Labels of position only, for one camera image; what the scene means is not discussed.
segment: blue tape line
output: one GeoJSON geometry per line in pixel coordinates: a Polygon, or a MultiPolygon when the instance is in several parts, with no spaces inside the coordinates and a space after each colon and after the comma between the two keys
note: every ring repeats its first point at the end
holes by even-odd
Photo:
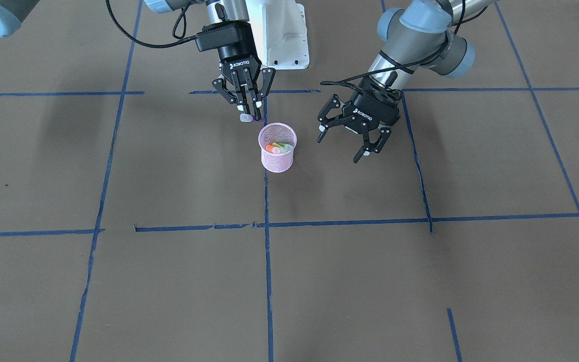
{"type": "MultiPolygon", "coordinates": [[[[448,88],[405,88],[404,92],[527,92],[528,87],[448,87],[448,88]]],[[[535,91],[579,91],[579,87],[539,87],[533,88],[535,91]]],[[[270,91],[271,94],[305,94],[321,93],[320,89],[276,89],[270,91]]],[[[198,90],[189,94],[218,94],[211,90],[198,90]]]]}
{"type": "MultiPolygon", "coordinates": [[[[305,93],[321,93],[321,89],[272,89],[270,94],[305,94],[305,93]]],[[[217,91],[201,90],[189,92],[189,94],[218,94],[217,91]]]]}
{"type": "MultiPolygon", "coordinates": [[[[263,99],[263,116],[267,124],[267,98],[263,99]]],[[[271,254],[269,252],[269,176],[265,170],[265,261],[267,279],[267,359],[274,362],[274,322],[271,313],[271,254]]]]}
{"type": "Polygon", "coordinates": [[[565,214],[532,214],[532,215],[492,215],[492,216],[456,216],[449,218],[432,218],[434,222],[491,221],[491,220],[531,220],[579,218],[579,213],[565,214]]]}
{"type": "Polygon", "coordinates": [[[579,87],[540,87],[533,88],[534,91],[579,91],[579,87]]]}
{"type": "Polygon", "coordinates": [[[273,222],[273,223],[269,224],[269,227],[414,224],[414,223],[422,223],[422,222],[428,222],[428,219],[427,218],[410,218],[410,219],[386,219],[386,220],[273,222]]]}
{"type": "Polygon", "coordinates": [[[520,92],[528,88],[519,87],[469,87],[469,88],[405,88],[404,92],[520,92]]]}
{"type": "Polygon", "coordinates": [[[417,155],[417,146],[414,143],[414,135],[412,134],[412,126],[410,122],[410,116],[408,114],[408,105],[406,104],[406,96],[402,95],[402,104],[404,105],[404,117],[406,119],[406,124],[408,126],[408,133],[412,142],[412,153],[414,154],[414,163],[417,166],[417,172],[419,173],[419,183],[421,185],[421,195],[423,197],[423,205],[426,208],[426,217],[428,218],[428,227],[430,228],[430,234],[434,234],[435,229],[432,225],[432,218],[430,217],[430,207],[428,205],[428,197],[426,195],[426,186],[423,182],[423,174],[421,173],[421,166],[419,163],[419,156],[417,155]]]}
{"type": "MultiPolygon", "coordinates": [[[[133,37],[138,36],[138,26],[140,24],[140,16],[142,14],[142,0],[138,0],[138,13],[135,19],[135,27],[133,28],[133,37]]],[[[102,187],[102,194],[100,196],[100,208],[98,210],[97,219],[95,220],[95,230],[92,236],[92,243],[90,244],[90,254],[89,263],[86,277],[86,287],[82,294],[82,300],[80,301],[80,312],[77,315],[77,324],[75,327],[75,335],[73,337],[73,346],[71,348],[70,362],[75,362],[75,356],[77,354],[77,347],[80,340],[80,333],[82,331],[82,321],[83,315],[86,309],[86,300],[88,298],[88,291],[90,286],[90,274],[92,273],[92,264],[94,261],[94,252],[97,248],[97,240],[100,233],[100,226],[102,223],[102,215],[104,212],[104,203],[106,201],[106,190],[109,186],[109,179],[111,176],[111,165],[113,164],[113,148],[115,146],[115,139],[118,135],[118,128],[120,126],[120,119],[122,117],[122,109],[124,107],[124,96],[127,91],[127,84],[129,83],[129,75],[131,74],[131,63],[133,60],[133,50],[135,49],[135,43],[131,42],[131,48],[129,48],[129,57],[127,58],[126,71],[124,72],[124,84],[122,84],[122,94],[120,95],[120,103],[118,105],[117,116],[115,117],[115,126],[113,128],[113,137],[111,138],[111,149],[109,151],[109,157],[106,162],[106,172],[104,174],[104,183],[102,187]]]]}
{"type": "Polygon", "coordinates": [[[457,355],[457,362],[462,362],[461,350],[459,349],[459,339],[457,339],[457,330],[455,329],[455,318],[452,316],[452,309],[446,309],[448,312],[448,322],[450,322],[450,331],[452,332],[452,340],[455,343],[455,354],[457,355]]]}
{"type": "Polygon", "coordinates": [[[4,231],[0,232],[0,237],[7,236],[44,236],[44,235],[69,235],[69,234],[93,234],[93,229],[82,230],[46,230],[46,231],[4,231]]]}
{"type": "MultiPolygon", "coordinates": [[[[127,96],[142,96],[144,92],[124,92],[127,96]]],[[[122,92],[54,92],[54,93],[0,93],[0,97],[61,97],[61,96],[121,96],[122,92]]]]}
{"type": "MultiPolygon", "coordinates": [[[[528,214],[528,215],[487,215],[487,216],[453,216],[431,218],[432,222],[468,222],[494,220],[533,220],[579,218],[579,213],[528,214]]],[[[302,226],[339,226],[339,225],[386,225],[427,223],[428,218],[380,219],[380,220],[340,220],[340,221],[304,221],[304,222],[270,222],[269,227],[302,227],[302,226]]],[[[211,229],[245,229],[246,227],[264,228],[265,223],[227,224],[227,225],[193,225],[170,227],[135,227],[136,232],[193,231],[211,229]]]]}
{"type": "Polygon", "coordinates": [[[170,227],[133,227],[135,232],[163,232],[163,231],[194,231],[194,230],[221,230],[221,229],[245,229],[246,227],[258,227],[252,224],[225,224],[225,225],[194,225],[194,226],[170,226],[170,227]]]}
{"type": "Polygon", "coordinates": [[[567,185],[569,186],[569,191],[571,196],[573,197],[573,202],[575,203],[575,206],[577,207],[577,211],[579,213],[579,201],[577,200],[577,195],[575,194],[575,190],[573,189],[573,185],[571,184],[570,178],[569,178],[569,174],[567,173],[566,167],[564,167],[564,163],[562,162],[562,158],[560,156],[560,153],[558,152],[558,147],[555,144],[555,141],[553,140],[553,135],[551,135],[551,130],[549,130],[549,125],[546,122],[546,118],[544,117],[544,112],[542,111],[542,107],[540,107],[540,102],[537,99],[537,96],[535,94],[535,91],[533,90],[533,86],[531,85],[531,80],[529,79],[528,74],[526,73],[526,69],[524,68],[524,64],[522,64],[522,58],[520,57],[520,53],[517,51],[517,46],[515,46],[515,42],[513,41],[513,37],[511,36],[511,32],[508,29],[508,26],[506,25],[506,20],[504,19],[504,15],[502,14],[502,10],[499,7],[499,4],[496,3],[495,4],[496,9],[497,9],[497,13],[499,14],[499,18],[502,20],[502,24],[504,25],[504,28],[506,30],[506,35],[508,36],[508,40],[511,43],[511,47],[513,48],[513,51],[515,52],[515,57],[517,57],[517,61],[520,64],[520,69],[522,69],[522,74],[524,75],[524,79],[526,80],[526,84],[528,85],[529,91],[531,92],[531,96],[533,96],[533,102],[535,103],[535,107],[537,108],[537,112],[540,114],[540,119],[542,120],[542,125],[544,125],[544,130],[546,132],[547,137],[549,137],[549,141],[551,142],[551,147],[553,147],[553,153],[555,154],[555,157],[558,160],[558,163],[560,163],[560,169],[562,171],[562,174],[564,175],[564,179],[567,183],[567,185]]]}
{"type": "MultiPolygon", "coordinates": [[[[534,91],[579,91],[579,87],[539,87],[534,91]]],[[[528,87],[405,88],[404,92],[527,92],[528,87]]]]}
{"type": "Polygon", "coordinates": [[[262,99],[262,119],[263,125],[267,126],[267,97],[262,99]]]}

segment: pink mesh cup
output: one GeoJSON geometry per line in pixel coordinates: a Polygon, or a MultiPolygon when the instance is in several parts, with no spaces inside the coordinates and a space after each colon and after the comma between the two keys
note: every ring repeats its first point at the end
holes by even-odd
{"type": "Polygon", "coordinates": [[[260,161],[270,172],[285,172],[294,162],[294,148],[296,147],[296,132],[290,126],[283,123],[271,123],[264,126],[258,134],[260,146],[260,161]],[[288,144],[292,147],[285,153],[271,153],[265,149],[273,143],[288,144]]]}

